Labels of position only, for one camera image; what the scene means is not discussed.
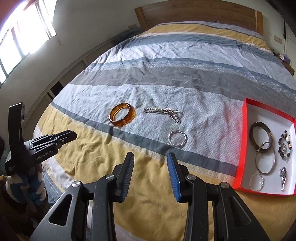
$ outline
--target glove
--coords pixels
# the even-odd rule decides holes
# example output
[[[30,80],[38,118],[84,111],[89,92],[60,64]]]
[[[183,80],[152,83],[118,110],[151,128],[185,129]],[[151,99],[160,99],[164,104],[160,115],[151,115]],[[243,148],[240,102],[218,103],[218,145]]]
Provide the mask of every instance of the glove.
[[[29,198],[32,199],[36,206],[40,206],[46,197],[41,165],[36,165],[36,172],[30,177],[25,174],[7,176],[5,188],[14,201],[22,204],[26,203],[22,189],[28,189]]]

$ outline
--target screw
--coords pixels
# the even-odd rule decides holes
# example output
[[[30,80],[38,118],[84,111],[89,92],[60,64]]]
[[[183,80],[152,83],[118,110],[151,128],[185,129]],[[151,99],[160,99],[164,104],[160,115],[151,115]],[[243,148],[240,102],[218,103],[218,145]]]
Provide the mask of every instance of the screw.
[[[188,174],[187,175],[187,179],[192,181],[192,180],[195,180],[196,179],[196,176],[195,175],[192,175],[192,174]]]
[[[226,182],[222,182],[222,183],[221,183],[221,187],[222,187],[222,188],[229,188],[229,184],[226,183]]]
[[[76,187],[79,187],[80,184],[81,184],[80,181],[74,181],[74,182],[72,182],[72,186],[75,187],[75,188],[76,188]]]
[[[115,176],[113,174],[107,174],[106,175],[107,180],[113,180],[114,178],[115,178]]]

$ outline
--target wooden headboard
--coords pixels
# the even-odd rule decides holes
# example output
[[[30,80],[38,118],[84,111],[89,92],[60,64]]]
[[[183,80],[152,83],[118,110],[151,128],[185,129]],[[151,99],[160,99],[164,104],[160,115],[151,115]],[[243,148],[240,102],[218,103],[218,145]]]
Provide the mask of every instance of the wooden headboard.
[[[160,23],[218,21],[234,24],[263,36],[262,13],[236,3],[218,0],[170,0],[135,8],[143,30]]]

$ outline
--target striped bedspread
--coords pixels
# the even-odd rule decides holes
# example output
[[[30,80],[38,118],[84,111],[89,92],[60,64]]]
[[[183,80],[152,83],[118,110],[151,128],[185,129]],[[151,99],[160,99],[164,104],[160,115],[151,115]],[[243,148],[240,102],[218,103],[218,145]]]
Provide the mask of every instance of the striped bedspread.
[[[296,117],[296,81],[258,33],[220,23],[167,23],[118,44],[69,83],[38,122],[35,138],[77,133],[77,140],[43,163],[50,202],[74,180],[89,183],[111,173],[132,151],[128,196],[114,203],[118,240],[182,240],[187,205],[173,197],[166,156],[174,152],[205,182],[232,184],[245,97]],[[114,127],[109,113],[123,102],[136,117]],[[179,110],[181,123],[144,113],[147,107]],[[176,129],[188,137],[183,148],[167,144]],[[239,195],[271,240],[280,240],[296,218],[294,196]]]

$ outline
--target nightstand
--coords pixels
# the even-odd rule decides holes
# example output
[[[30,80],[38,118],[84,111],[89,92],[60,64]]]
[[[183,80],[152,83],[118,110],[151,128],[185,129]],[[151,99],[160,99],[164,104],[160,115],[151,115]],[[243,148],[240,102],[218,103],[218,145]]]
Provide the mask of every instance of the nightstand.
[[[295,72],[295,70],[290,66],[290,65],[288,65],[287,63],[285,63],[285,62],[283,62],[278,56],[276,56],[279,60],[280,60],[280,62],[285,66],[285,68],[290,72],[290,74],[292,75],[292,76],[294,76],[294,72]]]

